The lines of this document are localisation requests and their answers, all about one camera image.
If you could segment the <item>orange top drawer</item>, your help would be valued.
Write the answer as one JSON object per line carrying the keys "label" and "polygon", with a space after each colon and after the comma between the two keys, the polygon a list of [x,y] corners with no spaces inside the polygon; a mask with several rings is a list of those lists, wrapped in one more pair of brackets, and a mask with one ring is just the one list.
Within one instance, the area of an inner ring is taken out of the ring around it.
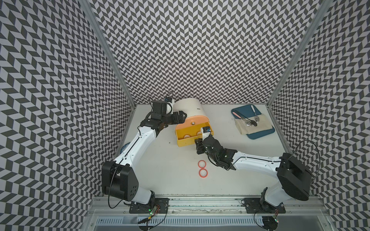
{"label": "orange top drawer", "polygon": [[206,122],[209,122],[209,118],[207,116],[203,116],[203,115],[190,116],[185,119],[184,123],[179,124],[179,127],[183,129],[183,128],[188,128],[194,125],[203,124]]}

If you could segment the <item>white round drawer cabinet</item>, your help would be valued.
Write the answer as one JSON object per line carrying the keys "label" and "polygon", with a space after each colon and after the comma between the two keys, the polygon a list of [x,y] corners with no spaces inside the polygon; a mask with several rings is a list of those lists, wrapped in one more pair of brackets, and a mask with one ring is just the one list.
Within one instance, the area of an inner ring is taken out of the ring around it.
{"label": "white round drawer cabinet", "polygon": [[187,117],[194,116],[194,115],[205,115],[205,111],[200,103],[200,101],[196,98],[187,98],[177,101],[173,105],[174,111],[184,111],[187,114]]}

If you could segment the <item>red tape roll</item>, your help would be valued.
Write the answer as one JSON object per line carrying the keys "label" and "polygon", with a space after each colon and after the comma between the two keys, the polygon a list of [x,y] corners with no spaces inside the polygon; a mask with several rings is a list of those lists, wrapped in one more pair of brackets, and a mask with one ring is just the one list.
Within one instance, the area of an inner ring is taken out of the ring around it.
{"label": "red tape roll", "polygon": [[206,164],[206,162],[205,162],[204,160],[200,160],[200,161],[198,162],[198,167],[199,167],[200,169],[205,169],[205,168],[206,168],[206,166],[207,166],[207,164]]}
{"label": "red tape roll", "polygon": [[205,168],[201,168],[198,172],[199,176],[201,178],[206,178],[208,176],[208,171]]}

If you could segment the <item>yellow drawer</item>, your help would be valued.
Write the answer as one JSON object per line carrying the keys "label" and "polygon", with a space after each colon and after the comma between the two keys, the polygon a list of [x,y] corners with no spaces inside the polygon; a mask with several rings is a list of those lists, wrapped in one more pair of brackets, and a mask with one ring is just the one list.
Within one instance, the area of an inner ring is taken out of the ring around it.
{"label": "yellow drawer", "polygon": [[202,139],[202,128],[203,127],[210,127],[211,134],[214,135],[214,130],[212,129],[209,122],[190,125],[188,127],[182,124],[178,124],[175,127],[177,145],[179,147],[184,147],[184,146],[195,144],[195,140]]}

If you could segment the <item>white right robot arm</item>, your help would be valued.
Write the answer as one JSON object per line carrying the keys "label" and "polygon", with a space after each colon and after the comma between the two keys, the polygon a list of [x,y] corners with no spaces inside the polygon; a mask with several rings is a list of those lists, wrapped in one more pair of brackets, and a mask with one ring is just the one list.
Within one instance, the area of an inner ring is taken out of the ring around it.
{"label": "white right robot arm", "polygon": [[260,206],[277,208],[283,202],[296,199],[307,201],[312,172],[292,154],[280,157],[260,157],[224,148],[212,135],[196,139],[197,154],[206,154],[212,164],[225,170],[250,170],[277,179],[273,186],[264,188]]}

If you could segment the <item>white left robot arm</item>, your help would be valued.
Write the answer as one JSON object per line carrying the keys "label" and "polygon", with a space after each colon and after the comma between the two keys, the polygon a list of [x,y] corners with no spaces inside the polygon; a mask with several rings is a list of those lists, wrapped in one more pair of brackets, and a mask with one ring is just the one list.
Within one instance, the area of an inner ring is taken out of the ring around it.
{"label": "white left robot arm", "polygon": [[135,166],[164,128],[183,124],[187,117],[184,111],[175,111],[173,103],[154,101],[151,111],[137,127],[138,133],[126,149],[114,160],[103,164],[102,192],[127,202],[142,204],[151,210],[155,206],[155,193],[139,186]]}

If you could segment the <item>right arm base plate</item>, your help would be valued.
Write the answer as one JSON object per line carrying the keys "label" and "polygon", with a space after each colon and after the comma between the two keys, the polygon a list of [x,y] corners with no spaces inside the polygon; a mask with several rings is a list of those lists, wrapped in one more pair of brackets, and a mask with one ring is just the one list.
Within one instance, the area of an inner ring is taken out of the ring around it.
{"label": "right arm base plate", "polygon": [[280,203],[277,207],[267,203],[264,199],[247,197],[242,200],[242,204],[245,206],[248,214],[285,214],[286,209],[283,203]]}

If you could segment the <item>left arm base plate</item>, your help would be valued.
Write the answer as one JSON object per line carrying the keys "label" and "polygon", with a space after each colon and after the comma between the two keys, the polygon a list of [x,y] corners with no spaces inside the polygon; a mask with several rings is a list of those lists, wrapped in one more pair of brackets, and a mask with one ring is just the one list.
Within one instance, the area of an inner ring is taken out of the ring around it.
{"label": "left arm base plate", "polygon": [[169,198],[155,198],[150,200],[148,204],[141,204],[137,202],[131,202],[129,213],[130,214],[149,214],[153,212],[155,208],[158,209],[159,214],[166,214],[168,212]]}

